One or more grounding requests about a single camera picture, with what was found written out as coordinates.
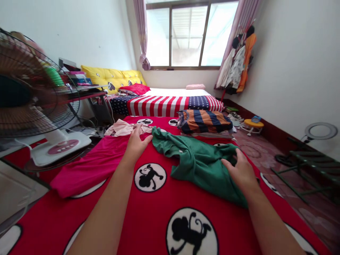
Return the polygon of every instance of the pink curtain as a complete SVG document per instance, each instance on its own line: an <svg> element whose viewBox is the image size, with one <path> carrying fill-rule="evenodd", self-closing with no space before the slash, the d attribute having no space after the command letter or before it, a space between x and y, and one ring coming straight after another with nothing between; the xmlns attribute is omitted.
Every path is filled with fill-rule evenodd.
<svg viewBox="0 0 340 255"><path fill-rule="evenodd" d="M135 13L138 26L139 42L141 43L142 54L139 62L142 64L144 70L150 70L150 63L146 57L146 50L148 45L148 26L146 22L146 5L145 0L134 0Z"/></svg>
<svg viewBox="0 0 340 255"><path fill-rule="evenodd" d="M231 31L229 35L229 39L227 42L226 50L224 51L223 60L221 63L221 68L219 71L219 75L217 76L217 80L219 79L219 76L221 74L222 66L225 60L227 59L231 48L234 38L238 35L244 32L246 29L246 26L249 25L249 23L252 23L256 17L257 10L260 6L261 0L239 0L237 10L235 13L235 18L233 21L233 24L231 26Z"/></svg>

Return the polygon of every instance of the american flag bedspread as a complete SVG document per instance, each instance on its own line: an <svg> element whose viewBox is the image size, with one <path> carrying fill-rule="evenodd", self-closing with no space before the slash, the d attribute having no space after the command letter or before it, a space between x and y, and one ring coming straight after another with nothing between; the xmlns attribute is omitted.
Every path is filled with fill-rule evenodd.
<svg viewBox="0 0 340 255"><path fill-rule="evenodd" d="M117 96L105 97L113 112L131 116L177 117L177 112L187 109L223 111L223 103L213 96Z"/></svg>

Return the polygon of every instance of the yellow stool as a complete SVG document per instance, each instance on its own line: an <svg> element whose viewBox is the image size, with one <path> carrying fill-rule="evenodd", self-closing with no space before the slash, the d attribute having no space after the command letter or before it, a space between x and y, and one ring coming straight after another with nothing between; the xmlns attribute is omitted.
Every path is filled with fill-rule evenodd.
<svg viewBox="0 0 340 255"><path fill-rule="evenodd" d="M262 122L255 123L252 122L251 119L245 119L243 123L238 127L238 129L243 129L248 132L247 136L251 136L251 134L259 134L262 131L264 124Z"/></svg>

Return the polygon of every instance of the yellow cushion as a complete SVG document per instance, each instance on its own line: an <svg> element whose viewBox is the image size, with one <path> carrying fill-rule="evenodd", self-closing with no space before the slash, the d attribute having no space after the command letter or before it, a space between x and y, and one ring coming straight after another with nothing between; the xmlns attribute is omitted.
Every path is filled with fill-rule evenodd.
<svg viewBox="0 0 340 255"><path fill-rule="evenodd" d="M131 81L132 84L139 83L147 86L145 80L143 79L142 73L137 70L122 71L124 80L128 83Z"/></svg>
<svg viewBox="0 0 340 255"><path fill-rule="evenodd" d="M245 119L244 123L247 124L248 126L252 126L254 128L262 128L262 127L264 127L264 124L262 122L255 123L255 122L252 122L251 119Z"/></svg>
<svg viewBox="0 0 340 255"><path fill-rule="evenodd" d="M81 66L81 70L86 72L86 77L90 78L93 84L107 85L108 82L112 83L112 87L103 87L107 89L108 94L116 94L118 89L122 86L133 85L135 83L141 83L146 86L145 80L140 71L129 70L129 71L119 71L116 69L108 68L96 68Z"/></svg>

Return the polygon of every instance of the box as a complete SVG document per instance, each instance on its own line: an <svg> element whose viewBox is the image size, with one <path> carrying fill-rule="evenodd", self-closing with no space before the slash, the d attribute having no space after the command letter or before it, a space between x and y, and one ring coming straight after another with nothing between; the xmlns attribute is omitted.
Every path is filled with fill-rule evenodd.
<svg viewBox="0 0 340 255"><path fill-rule="evenodd" d="M74 82L74 84L78 85L78 86L88 86L88 85L92 85L92 81L90 78L71 78L71 80Z"/></svg>

